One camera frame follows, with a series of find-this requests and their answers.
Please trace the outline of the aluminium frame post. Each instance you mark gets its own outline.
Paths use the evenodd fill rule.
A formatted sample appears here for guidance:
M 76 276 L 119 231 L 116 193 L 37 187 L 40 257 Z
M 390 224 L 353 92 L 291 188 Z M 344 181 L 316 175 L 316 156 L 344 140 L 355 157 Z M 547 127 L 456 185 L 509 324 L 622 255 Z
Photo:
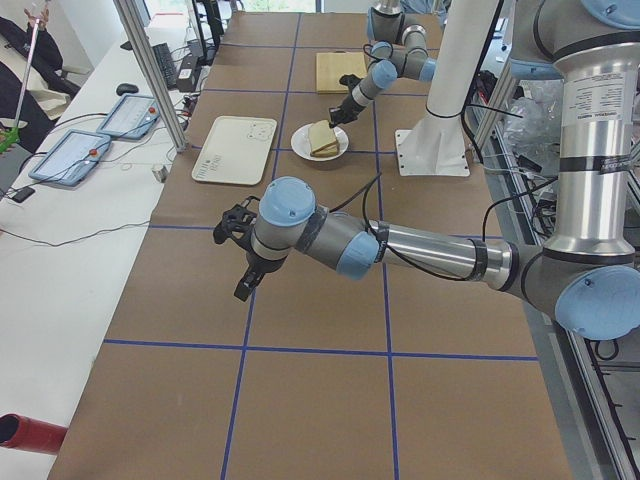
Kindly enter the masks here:
M 146 35 L 145 28 L 133 0 L 114 0 L 120 21 L 132 44 L 137 63 L 159 106 L 161 117 L 177 153 L 187 148 L 187 140 L 173 107 L 164 77 L 157 65 L 155 55 Z

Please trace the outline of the cream plastic tray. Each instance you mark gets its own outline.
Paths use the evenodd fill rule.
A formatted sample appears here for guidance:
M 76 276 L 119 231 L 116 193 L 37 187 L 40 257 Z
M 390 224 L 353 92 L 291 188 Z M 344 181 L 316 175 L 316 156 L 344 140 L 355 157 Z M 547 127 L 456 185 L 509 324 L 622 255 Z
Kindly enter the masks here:
M 277 121 L 270 118 L 218 117 L 193 167 L 192 179 L 204 183 L 258 184 L 276 129 Z

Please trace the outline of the blue teach pendant lower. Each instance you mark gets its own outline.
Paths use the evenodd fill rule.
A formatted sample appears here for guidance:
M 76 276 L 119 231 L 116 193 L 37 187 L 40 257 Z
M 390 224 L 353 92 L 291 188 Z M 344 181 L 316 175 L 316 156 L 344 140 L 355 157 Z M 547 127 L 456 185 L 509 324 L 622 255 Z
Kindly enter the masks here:
M 41 183 L 75 186 L 98 165 L 111 142 L 108 135 L 69 130 L 29 172 L 29 177 Z

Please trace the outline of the black keyboard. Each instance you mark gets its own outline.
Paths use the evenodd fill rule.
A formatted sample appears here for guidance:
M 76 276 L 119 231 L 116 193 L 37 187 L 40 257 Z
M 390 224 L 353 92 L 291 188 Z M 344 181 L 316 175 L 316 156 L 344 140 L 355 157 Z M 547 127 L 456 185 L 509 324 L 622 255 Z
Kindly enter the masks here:
M 160 43 L 152 46 L 158 68 L 164 78 L 166 87 L 169 90 L 177 88 L 177 69 L 172 57 L 171 50 L 167 43 Z

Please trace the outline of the blue teach pendant upper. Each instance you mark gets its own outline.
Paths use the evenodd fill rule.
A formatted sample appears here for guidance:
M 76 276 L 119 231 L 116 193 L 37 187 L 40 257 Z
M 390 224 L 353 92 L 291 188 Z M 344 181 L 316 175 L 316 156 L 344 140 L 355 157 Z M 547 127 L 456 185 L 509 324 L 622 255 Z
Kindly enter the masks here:
M 96 132 L 114 139 L 139 140 L 158 119 L 158 105 L 152 96 L 124 94 Z

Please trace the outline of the bamboo cutting board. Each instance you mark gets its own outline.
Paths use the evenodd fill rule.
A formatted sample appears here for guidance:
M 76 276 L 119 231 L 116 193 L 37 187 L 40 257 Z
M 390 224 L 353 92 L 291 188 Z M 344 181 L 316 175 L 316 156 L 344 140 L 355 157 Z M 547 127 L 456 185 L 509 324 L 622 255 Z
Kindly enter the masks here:
M 316 92 L 334 94 L 346 92 L 340 83 L 344 75 L 363 78 L 367 75 L 365 55 L 362 52 L 321 52 L 316 54 Z

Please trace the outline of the seated person in background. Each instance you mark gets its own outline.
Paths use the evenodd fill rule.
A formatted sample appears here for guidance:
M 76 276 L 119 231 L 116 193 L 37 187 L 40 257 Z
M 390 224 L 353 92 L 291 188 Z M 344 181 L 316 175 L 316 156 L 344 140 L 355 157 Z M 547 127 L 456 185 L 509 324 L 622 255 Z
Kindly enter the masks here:
M 1 19 L 1 132 L 19 128 L 19 145 L 35 153 L 80 87 L 62 76 L 59 47 L 49 33 L 49 8 L 24 13 L 27 26 Z

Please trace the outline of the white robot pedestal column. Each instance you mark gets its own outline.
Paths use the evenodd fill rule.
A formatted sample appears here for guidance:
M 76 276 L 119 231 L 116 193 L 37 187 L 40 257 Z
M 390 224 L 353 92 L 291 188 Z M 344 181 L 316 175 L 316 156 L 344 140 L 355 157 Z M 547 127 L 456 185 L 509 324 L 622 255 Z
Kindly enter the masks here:
M 461 116 L 501 9 L 499 0 L 451 3 L 425 116 L 413 129 L 396 132 L 400 136 L 396 149 L 402 176 L 470 174 Z

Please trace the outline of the white round plate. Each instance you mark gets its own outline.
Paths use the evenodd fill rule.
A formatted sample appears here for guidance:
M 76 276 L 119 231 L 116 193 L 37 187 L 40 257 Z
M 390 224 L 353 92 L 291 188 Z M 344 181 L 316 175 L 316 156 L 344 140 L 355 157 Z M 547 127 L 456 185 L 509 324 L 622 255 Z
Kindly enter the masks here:
M 336 134 L 336 138 L 339 144 L 338 151 L 334 155 L 327 156 L 327 157 L 312 156 L 309 135 L 308 135 L 308 130 L 310 127 L 311 127 L 310 123 L 301 126 L 298 130 L 294 132 L 294 134 L 291 137 L 291 148 L 301 158 L 309 161 L 315 161 L 315 162 L 330 161 L 330 160 L 337 159 L 347 151 L 349 147 L 349 138 L 346 132 L 342 128 L 335 127 L 334 132 Z

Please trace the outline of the red cylinder bottle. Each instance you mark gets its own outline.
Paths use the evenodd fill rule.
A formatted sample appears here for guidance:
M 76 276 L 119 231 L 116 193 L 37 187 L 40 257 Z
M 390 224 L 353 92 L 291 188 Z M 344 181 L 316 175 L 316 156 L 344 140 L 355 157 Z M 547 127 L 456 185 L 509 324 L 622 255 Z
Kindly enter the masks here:
M 1 417 L 1 446 L 27 452 L 56 455 L 67 433 L 55 425 L 15 413 Z

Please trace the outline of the black computer mouse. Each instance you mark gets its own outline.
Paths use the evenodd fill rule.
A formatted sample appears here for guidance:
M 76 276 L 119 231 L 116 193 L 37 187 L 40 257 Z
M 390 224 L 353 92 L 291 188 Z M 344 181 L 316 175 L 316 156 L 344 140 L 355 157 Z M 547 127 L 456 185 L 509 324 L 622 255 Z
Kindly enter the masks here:
M 123 96 L 125 94 L 136 94 L 139 92 L 139 87 L 132 83 L 121 83 L 116 87 L 116 95 Z

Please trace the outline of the blue teach pendant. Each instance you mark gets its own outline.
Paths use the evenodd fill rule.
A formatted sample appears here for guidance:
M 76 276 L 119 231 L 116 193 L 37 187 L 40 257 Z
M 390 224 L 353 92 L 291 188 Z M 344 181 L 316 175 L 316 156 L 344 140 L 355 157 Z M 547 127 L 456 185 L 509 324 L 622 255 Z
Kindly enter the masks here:
M 139 140 L 158 119 L 158 105 L 152 96 L 124 94 L 96 132 L 114 139 Z
M 111 142 L 108 135 L 69 130 L 29 172 L 29 177 L 41 183 L 75 186 L 98 165 Z

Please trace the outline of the small metal tape roll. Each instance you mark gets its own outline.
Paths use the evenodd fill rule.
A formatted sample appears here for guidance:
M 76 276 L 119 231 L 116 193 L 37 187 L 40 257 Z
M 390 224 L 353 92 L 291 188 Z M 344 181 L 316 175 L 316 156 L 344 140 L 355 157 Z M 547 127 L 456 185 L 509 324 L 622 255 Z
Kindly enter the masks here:
M 163 164 L 153 165 L 151 171 L 158 182 L 164 183 L 166 181 L 168 176 L 168 170 L 165 165 Z

